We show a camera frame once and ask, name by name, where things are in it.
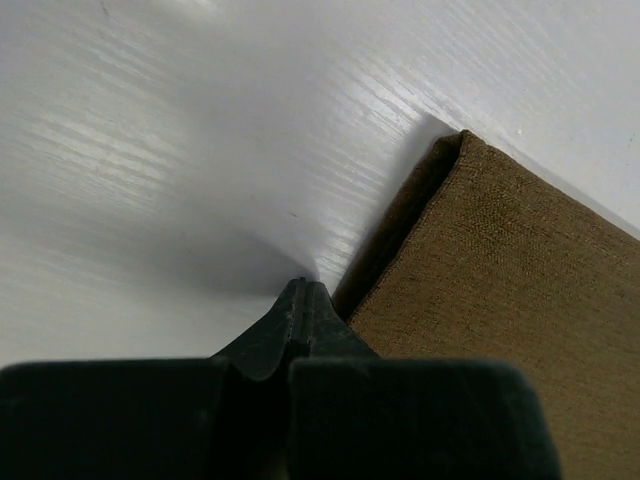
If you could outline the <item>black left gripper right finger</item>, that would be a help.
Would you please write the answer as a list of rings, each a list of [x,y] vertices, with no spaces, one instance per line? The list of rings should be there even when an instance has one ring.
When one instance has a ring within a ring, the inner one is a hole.
[[[558,479],[537,394],[493,360],[384,359],[305,288],[291,346],[294,479]]]

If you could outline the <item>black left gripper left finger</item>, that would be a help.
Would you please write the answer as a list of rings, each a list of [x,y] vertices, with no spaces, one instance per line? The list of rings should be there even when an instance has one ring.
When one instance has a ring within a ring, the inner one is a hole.
[[[305,291],[289,282],[210,357],[4,367],[2,477],[255,478],[285,441],[287,350]]]

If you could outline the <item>brown cloth napkin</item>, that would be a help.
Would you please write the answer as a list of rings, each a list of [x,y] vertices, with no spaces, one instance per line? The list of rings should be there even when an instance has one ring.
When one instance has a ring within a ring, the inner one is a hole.
[[[437,140],[337,287],[388,357],[532,380],[568,479],[639,475],[639,242],[470,131]]]

